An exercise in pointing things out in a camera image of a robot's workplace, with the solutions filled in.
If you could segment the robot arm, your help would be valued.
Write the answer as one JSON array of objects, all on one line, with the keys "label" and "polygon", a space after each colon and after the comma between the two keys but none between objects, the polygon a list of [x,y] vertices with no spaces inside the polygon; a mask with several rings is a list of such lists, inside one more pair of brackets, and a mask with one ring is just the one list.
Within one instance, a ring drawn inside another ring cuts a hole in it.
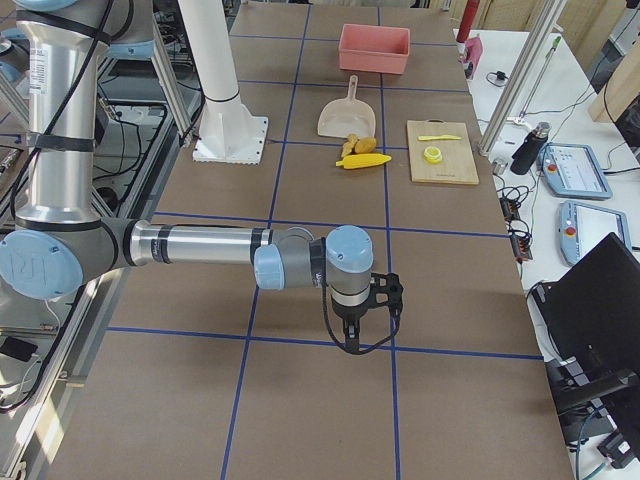
[{"label": "robot arm", "polygon": [[153,225],[92,209],[97,62],[126,48],[153,54],[150,2],[21,1],[17,24],[30,43],[29,183],[26,202],[11,208],[17,228],[1,244],[6,283],[49,300],[153,261],[249,264],[263,289],[320,287],[324,312],[343,323],[335,344],[361,353],[360,320],[380,289],[364,230],[341,226],[314,238],[294,228]]}]

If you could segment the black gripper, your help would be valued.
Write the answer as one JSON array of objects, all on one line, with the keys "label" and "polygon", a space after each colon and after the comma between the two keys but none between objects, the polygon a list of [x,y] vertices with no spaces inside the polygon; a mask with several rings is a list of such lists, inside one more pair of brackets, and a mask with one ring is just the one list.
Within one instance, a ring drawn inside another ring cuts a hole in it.
[{"label": "black gripper", "polygon": [[334,313],[342,320],[346,351],[349,354],[358,354],[360,347],[360,319],[367,313],[369,307],[365,303],[347,306],[333,301],[332,308]]}]

